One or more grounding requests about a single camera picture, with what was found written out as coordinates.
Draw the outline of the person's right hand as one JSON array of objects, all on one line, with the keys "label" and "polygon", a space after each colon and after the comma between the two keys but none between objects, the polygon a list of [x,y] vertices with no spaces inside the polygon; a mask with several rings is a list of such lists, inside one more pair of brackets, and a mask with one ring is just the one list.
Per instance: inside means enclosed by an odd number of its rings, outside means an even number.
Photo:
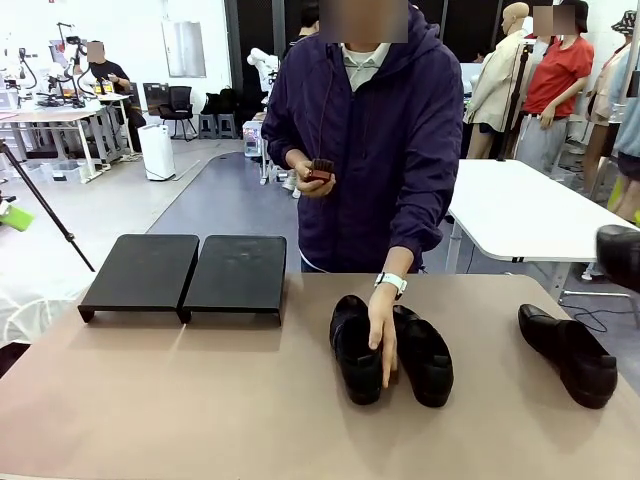
[{"label": "person's right hand", "polygon": [[319,198],[328,195],[336,183],[331,162],[297,160],[290,166],[296,174],[296,187],[303,196]]}]

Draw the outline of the person's left hand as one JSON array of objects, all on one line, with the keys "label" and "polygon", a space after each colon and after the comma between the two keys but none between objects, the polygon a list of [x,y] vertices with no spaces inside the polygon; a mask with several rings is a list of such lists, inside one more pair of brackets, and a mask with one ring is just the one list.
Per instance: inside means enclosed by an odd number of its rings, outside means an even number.
[{"label": "person's left hand", "polygon": [[397,338],[393,309],[397,289],[381,284],[373,291],[368,305],[370,320],[369,348],[381,348],[382,387],[389,386],[392,373],[397,370]]}]

